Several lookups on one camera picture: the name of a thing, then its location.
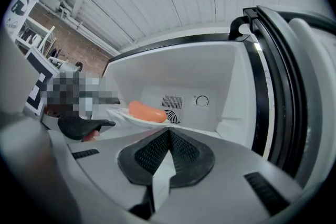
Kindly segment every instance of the fluorescent light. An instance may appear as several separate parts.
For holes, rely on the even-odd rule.
[[[256,46],[257,50],[262,50],[261,46],[259,45],[259,43],[254,43],[254,46]]]

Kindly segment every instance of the white plate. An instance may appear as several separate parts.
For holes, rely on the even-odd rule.
[[[130,115],[130,113],[128,112],[128,109],[118,109],[118,112],[120,115],[127,118],[129,121],[131,121],[132,123],[138,126],[147,127],[147,128],[155,128],[155,127],[164,127],[164,126],[170,125],[169,120],[165,120],[164,122],[159,123],[159,122],[144,121],[144,120],[136,119],[135,117]]]

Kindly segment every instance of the perforated black pad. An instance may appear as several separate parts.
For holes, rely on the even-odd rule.
[[[125,147],[119,153],[118,164],[130,182],[149,186],[168,150],[176,170],[171,188],[196,185],[215,164],[215,155],[207,145],[175,128],[163,128]]]
[[[58,119],[58,127],[64,135],[73,140],[81,140],[93,130],[100,130],[102,126],[115,126],[115,122],[108,120],[84,120],[81,117],[63,116]]]

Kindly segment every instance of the orange object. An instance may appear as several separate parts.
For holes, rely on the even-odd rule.
[[[167,115],[163,110],[152,108],[139,101],[130,102],[128,111],[133,117],[139,120],[161,123],[167,119]]]

